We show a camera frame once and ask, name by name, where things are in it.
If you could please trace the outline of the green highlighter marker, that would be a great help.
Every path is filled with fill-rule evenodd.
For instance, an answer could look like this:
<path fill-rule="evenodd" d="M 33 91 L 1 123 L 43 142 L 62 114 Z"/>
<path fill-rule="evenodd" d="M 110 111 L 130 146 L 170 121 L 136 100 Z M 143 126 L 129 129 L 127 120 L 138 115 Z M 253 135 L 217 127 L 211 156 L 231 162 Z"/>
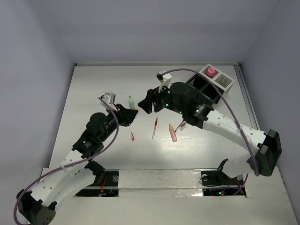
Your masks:
<path fill-rule="evenodd" d="M 134 103 L 134 100 L 131 96 L 129 96 L 128 104 L 129 104 L 130 109 L 135 110 L 135 103 Z"/>

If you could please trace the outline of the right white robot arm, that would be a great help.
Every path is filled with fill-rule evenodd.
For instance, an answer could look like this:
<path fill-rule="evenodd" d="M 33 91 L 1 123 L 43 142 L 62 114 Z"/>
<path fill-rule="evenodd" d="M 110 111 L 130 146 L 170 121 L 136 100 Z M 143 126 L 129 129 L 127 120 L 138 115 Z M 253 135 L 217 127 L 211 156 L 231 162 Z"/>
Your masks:
<path fill-rule="evenodd" d="M 271 129 L 264 132 L 242 124 L 237 125 L 205 103 L 200 92 L 183 82 L 175 82 L 170 88 L 149 89 L 138 106 L 148 114 L 157 113 L 164 108 L 179 113 L 187 124 L 211 131 L 246 149 L 245 155 L 222 161 L 216 171 L 216 179 L 222 184 L 228 183 L 237 175 L 251 172 L 271 176 L 282 153 L 277 131 Z"/>

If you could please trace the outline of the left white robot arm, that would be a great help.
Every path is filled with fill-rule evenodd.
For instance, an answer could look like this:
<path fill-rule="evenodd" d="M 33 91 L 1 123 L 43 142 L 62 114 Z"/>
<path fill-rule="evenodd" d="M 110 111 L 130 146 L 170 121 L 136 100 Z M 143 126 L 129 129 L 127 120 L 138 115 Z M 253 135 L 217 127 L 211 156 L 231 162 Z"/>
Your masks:
<path fill-rule="evenodd" d="M 48 225 L 65 200 L 91 184 L 103 182 L 105 169 L 94 157 L 108 149 L 104 141 L 112 133 L 117 134 L 120 126 L 130 126 L 138 114 L 137 110 L 120 104 L 116 104 L 116 110 L 108 108 L 107 111 L 107 115 L 101 112 L 91 115 L 85 131 L 59 168 L 42 175 L 17 194 L 16 223 L 20 212 L 32 225 Z"/>

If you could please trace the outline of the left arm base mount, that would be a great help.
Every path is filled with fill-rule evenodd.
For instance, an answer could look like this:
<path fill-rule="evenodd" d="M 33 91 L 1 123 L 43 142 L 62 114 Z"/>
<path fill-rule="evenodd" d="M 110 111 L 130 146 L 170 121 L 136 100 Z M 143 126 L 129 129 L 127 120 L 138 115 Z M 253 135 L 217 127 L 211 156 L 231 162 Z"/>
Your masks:
<path fill-rule="evenodd" d="M 94 182 L 80 190 L 77 197 L 118 197 L 119 171 L 105 171 L 102 178 L 95 178 Z"/>

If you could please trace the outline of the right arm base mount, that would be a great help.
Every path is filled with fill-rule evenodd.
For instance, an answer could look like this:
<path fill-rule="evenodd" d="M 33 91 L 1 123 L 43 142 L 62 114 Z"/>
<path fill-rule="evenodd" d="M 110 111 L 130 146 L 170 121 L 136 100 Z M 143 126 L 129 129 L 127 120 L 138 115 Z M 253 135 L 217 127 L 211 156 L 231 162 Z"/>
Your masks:
<path fill-rule="evenodd" d="M 230 178 L 223 173 L 223 167 L 228 159 L 224 159 L 216 170 L 201 171 L 199 183 L 203 186 L 203 196 L 246 196 L 244 179 Z"/>

